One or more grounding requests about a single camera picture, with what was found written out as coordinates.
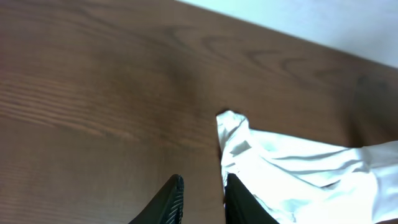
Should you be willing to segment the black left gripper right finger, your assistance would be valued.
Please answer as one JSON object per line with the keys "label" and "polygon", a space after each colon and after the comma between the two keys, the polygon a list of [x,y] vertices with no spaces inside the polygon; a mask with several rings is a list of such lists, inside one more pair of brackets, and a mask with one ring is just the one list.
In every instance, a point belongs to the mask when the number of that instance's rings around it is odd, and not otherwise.
{"label": "black left gripper right finger", "polygon": [[279,224],[263,209],[236,174],[228,174],[224,190],[226,224]]}

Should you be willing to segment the white printed t-shirt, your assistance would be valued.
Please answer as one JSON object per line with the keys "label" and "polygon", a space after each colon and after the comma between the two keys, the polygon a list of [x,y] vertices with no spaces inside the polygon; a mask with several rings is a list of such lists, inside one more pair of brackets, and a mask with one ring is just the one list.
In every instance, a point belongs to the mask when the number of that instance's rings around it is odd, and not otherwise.
{"label": "white printed t-shirt", "polygon": [[216,118],[221,175],[235,174],[279,223],[379,223],[397,218],[397,143],[344,147]]}

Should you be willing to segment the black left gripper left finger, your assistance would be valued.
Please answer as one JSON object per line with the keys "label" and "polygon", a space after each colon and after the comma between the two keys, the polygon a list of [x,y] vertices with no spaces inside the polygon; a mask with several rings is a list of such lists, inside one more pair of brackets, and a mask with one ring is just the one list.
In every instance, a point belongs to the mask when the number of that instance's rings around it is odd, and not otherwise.
{"label": "black left gripper left finger", "polygon": [[184,180],[174,174],[129,224],[181,224]]}

